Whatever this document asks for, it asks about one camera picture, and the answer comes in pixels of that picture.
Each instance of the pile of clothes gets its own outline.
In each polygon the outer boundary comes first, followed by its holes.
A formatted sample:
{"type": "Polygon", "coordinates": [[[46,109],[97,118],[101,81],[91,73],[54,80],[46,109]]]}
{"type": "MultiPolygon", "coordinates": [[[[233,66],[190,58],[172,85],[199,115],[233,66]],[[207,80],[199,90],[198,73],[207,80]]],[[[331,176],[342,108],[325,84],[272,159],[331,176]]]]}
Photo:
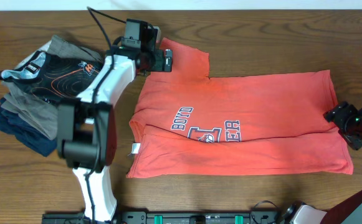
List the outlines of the pile of clothes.
{"type": "Polygon", "coordinates": [[[102,67],[98,52],[54,35],[14,70],[0,72],[9,90],[0,99],[0,131],[48,156],[57,145],[57,103],[84,91],[102,67]]]}

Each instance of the wood grain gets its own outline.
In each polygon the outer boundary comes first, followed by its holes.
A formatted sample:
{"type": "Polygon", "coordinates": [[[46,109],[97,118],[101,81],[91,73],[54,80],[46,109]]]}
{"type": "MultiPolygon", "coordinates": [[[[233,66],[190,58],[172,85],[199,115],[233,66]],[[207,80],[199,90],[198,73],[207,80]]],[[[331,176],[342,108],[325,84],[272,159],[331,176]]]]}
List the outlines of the wood grain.
{"type": "MultiPolygon", "coordinates": [[[[160,26],[163,36],[210,53],[210,76],[236,77],[330,69],[339,101],[362,104],[362,11],[110,11],[160,26]]],[[[100,19],[109,36],[124,26],[100,19]]],[[[86,11],[0,12],[0,70],[58,34],[91,49],[107,48],[86,11]]],[[[248,210],[261,200],[330,208],[362,189],[362,149],[350,151],[353,175],[314,173],[216,177],[169,175],[126,179],[133,142],[128,126],[143,77],[116,107],[118,150],[111,168],[122,206],[159,210],[248,210]]],[[[0,84],[0,97],[7,90],[0,84]]],[[[65,162],[34,153],[0,132],[0,223],[40,223],[46,211],[77,211],[81,189],[65,162]]]]}

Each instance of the navy blue cloth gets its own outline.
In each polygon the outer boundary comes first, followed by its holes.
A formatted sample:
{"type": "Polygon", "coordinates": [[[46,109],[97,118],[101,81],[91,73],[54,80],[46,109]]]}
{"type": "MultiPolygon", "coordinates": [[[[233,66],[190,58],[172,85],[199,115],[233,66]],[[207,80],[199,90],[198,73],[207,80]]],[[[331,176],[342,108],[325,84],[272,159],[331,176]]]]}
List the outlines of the navy blue cloth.
{"type": "Polygon", "coordinates": [[[56,148],[56,139],[49,140],[38,130],[30,126],[19,115],[4,110],[0,106],[0,131],[15,135],[16,139],[43,156],[48,156],[56,148]]]}

